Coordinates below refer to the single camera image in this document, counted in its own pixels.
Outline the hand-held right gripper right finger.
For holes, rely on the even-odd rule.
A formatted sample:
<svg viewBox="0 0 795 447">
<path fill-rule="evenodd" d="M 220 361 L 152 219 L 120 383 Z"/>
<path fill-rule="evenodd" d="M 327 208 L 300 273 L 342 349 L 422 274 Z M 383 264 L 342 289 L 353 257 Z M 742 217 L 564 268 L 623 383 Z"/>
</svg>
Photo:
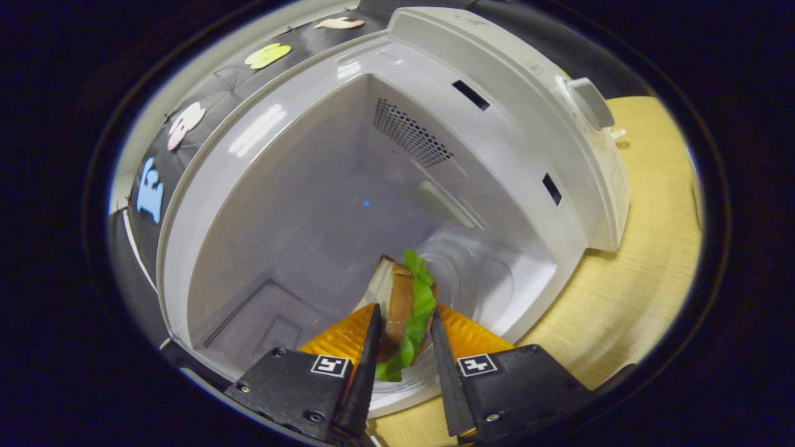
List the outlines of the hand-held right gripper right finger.
<svg viewBox="0 0 795 447">
<path fill-rule="evenodd" d="M 444 305 L 434 311 L 431 336 L 447 430 L 461 445 L 520 442 L 593 399 L 544 348 L 513 347 Z"/>
</svg>

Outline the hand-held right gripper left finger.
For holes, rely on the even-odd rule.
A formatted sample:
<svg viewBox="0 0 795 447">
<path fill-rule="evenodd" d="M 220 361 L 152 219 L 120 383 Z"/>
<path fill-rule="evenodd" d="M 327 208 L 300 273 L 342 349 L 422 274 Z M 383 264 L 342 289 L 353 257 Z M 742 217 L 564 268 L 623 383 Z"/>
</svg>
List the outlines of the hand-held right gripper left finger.
<svg viewBox="0 0 795 447">
<path fill-rule="evenodd" d="M 365 323 L 358 358 L 273 348 L 224 395 L 268 427 L 322 445 L 368 445 L 370 409 L 381 339 L 380 306 L 354 314 Z"/>
</svg>

